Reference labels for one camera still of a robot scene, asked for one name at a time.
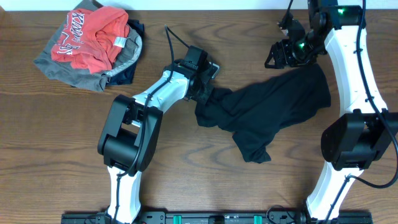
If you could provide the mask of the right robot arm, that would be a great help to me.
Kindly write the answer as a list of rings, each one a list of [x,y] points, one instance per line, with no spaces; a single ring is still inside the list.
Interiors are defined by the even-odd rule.
[[[265,67],[303,67],[328,55],[340,97],[340,116],[321,138],[322,172],[293,223],[372,222],[369,212],[340,210],[352,184],[389,146],[397,146],[397,113],[389,111],[374,79],[365,17],[365,3],[309,0],[309,31],[290,11],[278,23],[285,38],[271,47]]]

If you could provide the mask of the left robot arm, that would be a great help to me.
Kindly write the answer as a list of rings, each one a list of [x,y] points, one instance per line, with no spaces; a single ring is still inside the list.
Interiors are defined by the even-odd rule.
[[[203,102],[219,70],[219,65],[206,62],[197,73],[175,61],[146,91],[114,99],[98,143],[111,180],[109,223],[138,220],[141,176],[155,153],[163,115],[183,98]]]

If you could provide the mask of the black t-shirt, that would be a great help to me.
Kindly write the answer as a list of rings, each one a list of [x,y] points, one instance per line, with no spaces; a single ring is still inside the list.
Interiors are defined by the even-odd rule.
[[[199,126],[231,132],[245,162],[271,160],[266,147],[284,128],[314,117],[331,105],[325,74],[317,64],[291,70],[240,90],[215,88],[197,104]]]

